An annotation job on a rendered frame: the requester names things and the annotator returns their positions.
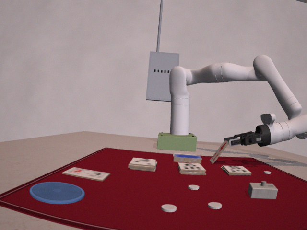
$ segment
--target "blue-backed card stack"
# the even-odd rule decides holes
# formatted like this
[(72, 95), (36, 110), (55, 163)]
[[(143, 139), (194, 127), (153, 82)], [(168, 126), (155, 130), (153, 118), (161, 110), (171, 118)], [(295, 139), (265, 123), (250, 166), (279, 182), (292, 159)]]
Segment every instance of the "blue-backed card stack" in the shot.
[(199, 163), (201, 164), (201, 156), (174, 154), (174, 162)]

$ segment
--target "white disc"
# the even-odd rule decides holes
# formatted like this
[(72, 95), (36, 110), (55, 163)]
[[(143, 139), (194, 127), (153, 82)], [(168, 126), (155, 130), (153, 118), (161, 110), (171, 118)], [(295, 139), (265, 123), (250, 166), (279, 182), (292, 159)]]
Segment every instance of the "white disc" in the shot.
[(177, 210), (177, 207), (175, 205), (162, 205), (161, 209), (164, 212), (175, 212)]
[(199, 186), (198, 185), (194, 185), (194, 184), (190, 184), (189, 185), (189, 189), (191, 189), (191, 190), (199, 190)]
[(217, 203), (217, 202), (210, 202), (208, 204), (208, 207), (212, 208), (212, 209), (220, 209), (222, 207), (222, 204), (221, 203)]

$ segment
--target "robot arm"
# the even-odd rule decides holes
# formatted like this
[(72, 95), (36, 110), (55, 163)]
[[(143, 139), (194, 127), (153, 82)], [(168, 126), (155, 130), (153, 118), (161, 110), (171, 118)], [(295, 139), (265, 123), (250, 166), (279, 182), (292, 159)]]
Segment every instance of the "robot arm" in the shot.
[(258, 143), (260, 146), (265, 146), (289, 140), (294, 136), (299, 139), (307, 138), (307, 115), (300, 116), (302, 106), (283, 81), (272, 60), (266, 55), (257, 56), (253, 67), (231, 63), (213, 64), (202, 69), (174, 67), (170, 73), (172, 96), (170, 133), (172, 135), (189, 134), (190, 96), (187, 85), (228, 81), (267, 81), (289, 119), (286, 122), (274, 123), (275, 115), (262, 115), (264, 125), (257, 126), (255, 133), (249, 132), (231, 137), (232, 140), (236, 140), (236, 144)]

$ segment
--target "green mounting block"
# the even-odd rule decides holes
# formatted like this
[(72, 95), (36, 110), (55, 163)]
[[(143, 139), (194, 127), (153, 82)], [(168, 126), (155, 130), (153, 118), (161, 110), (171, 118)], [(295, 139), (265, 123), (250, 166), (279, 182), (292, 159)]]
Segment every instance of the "green mounting block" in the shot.
[(157, 149), (195, 152), (196, 141), (197, 136), (192, 133), (184, 136), (159, 133)]

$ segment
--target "blue round plate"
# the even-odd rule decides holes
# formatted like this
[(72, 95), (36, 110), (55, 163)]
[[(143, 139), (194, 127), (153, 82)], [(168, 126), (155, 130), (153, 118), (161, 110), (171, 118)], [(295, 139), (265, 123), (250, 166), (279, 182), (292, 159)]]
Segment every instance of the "blue round plate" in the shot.
[(64, 205), (80, 201), (85, 192), (78, 186), (63, 182), (44, 182), (30, 188), (30, 195), (41, 202)]

